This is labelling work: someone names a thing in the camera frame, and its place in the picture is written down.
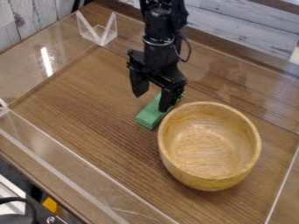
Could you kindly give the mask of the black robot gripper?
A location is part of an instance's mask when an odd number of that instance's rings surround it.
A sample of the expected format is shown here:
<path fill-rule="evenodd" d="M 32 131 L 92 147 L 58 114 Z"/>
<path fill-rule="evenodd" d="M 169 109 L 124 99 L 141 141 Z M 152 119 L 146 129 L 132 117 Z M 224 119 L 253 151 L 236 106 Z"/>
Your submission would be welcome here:
<path fill-rule="evenodd" d="M 175 38 L 168 43 L 144 42 L 144 50 L 129 49 L 126 51 L 129 69 L 129 81 L 134 97 L 138 98 L 149 89 L 149 83 L 157 85 L 161 90 L 159 111 L 165 112 L 183 97 L 183 89 L 187 78 L 177 64 L 183 39 Z"/>

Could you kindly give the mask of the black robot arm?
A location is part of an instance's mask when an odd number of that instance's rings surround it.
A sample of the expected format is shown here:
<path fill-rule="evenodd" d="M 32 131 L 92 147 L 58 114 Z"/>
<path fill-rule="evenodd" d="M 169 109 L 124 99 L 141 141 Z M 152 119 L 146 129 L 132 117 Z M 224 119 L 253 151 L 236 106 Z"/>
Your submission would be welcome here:
<path fill-rule="evenodd" d="M 140 97 L 149 83 L 161 88 L 159 111 L 165 112 L 183 96 L 187 78 L 177 64 L 187 62 L 192 48 L 181 32 L 189 15 L 184 0 L 138 0 L 144 20 L 144 50 L 129 49 L 129 81 Z"/>

